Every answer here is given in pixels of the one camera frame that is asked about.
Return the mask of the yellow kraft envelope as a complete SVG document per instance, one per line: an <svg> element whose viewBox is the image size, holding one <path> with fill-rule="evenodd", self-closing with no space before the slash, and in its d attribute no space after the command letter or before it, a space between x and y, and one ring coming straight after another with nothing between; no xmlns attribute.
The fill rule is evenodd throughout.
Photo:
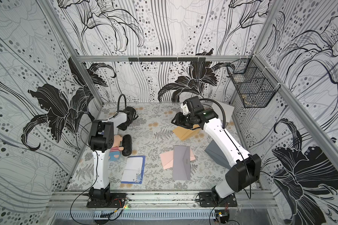
<svg viewBox="0 0 338 225"><path fill-rule="evenodd" d="M181 140L185 141L195 135L197 135L200 132L201 128L199 125L195 125L193 129L186 129L182 127L176 127L173 130L173 133Z"/></svg>

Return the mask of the dark grey envelope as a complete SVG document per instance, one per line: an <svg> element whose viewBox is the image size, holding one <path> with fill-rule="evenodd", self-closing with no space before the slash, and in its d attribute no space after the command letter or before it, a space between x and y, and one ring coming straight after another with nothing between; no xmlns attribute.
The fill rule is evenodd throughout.
<svg viewBox="0 0 338 225"><path fill-rule="evenodd" d="M210 142L210 144L205 149L205 152L212 158L218 165L223 166L227 169L231 169L230 164L228 163L227 158L225 157L222 150L216 144L214 140Z"/></svg>

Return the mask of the lilac grey envelope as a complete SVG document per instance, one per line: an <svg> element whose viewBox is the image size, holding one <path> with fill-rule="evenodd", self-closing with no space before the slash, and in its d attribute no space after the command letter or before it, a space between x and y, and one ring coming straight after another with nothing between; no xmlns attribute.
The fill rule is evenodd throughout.
<svg viewBox="0 0 338 225"><path fill-rule="evenodd" d="M191 149L189 146L174 146L173 152L173 173L172 178L175 181L191 180Z"/></svg>

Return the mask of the white blue-bordered letter paper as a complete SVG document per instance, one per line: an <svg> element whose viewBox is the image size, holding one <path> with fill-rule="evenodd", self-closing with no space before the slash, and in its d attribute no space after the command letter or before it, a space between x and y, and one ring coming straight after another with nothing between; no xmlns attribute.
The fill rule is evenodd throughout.
<svg viewBox="0 0 338 225"><path fill-rule="evenodd" d="M126 161L122 184L141 184L144 177L145 156L129 156Z"/></svg>

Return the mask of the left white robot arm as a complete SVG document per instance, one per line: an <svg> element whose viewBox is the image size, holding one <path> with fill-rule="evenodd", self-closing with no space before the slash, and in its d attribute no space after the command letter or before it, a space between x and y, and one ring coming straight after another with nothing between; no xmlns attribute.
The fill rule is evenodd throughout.
<svg viewBox="0 0 338 225"><path fill-rule="evenodd" d="M107 175L109 162L120 156L132 154L131 135L120 135L138 118L136 110L127 106L126 96L121 94L117 101L115 114L106 120L94 120L91 123L88 146L94 157L94 183L89 188L88 196L95 200L109 201L110 181Z"/></svg>

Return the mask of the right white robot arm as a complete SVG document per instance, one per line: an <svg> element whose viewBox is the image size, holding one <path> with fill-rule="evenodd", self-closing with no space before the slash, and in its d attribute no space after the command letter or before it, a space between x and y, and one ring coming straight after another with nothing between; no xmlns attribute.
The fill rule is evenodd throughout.
<svg viewBox="0 0 338 225"><path fill-rule="evenodd" d="M225 128L226 114L220 103L197 96L186 99L181 104L172 124L196 130L198 125L215 141L231 167L223 182L212 188L212 198L216 201L237 193L260 179L261 158L244 149Z"/></svg>

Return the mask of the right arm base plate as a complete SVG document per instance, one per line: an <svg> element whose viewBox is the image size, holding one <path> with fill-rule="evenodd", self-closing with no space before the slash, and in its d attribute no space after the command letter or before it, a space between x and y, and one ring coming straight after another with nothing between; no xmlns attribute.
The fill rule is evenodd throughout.
<svg viewBox="0 0 338 225"><path fill-rule="evenodd" d="M195 198L202 208L213 207L237 207L237 201L234 194L225 198L220 198L211 192L199 192Z"/></svg>

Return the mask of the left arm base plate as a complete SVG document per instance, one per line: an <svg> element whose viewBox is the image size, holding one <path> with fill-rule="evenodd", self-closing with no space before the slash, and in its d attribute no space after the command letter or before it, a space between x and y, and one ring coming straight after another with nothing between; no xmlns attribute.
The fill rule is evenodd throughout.
<svg viewBox="0 0 338 225"><path fill-rule="evenodd" d="M87 208L111 208L118 209L124 206L126 202L126 193L112 193L109 195L109 199L94 198L87 194L89 199L87 201Z"/></svg>

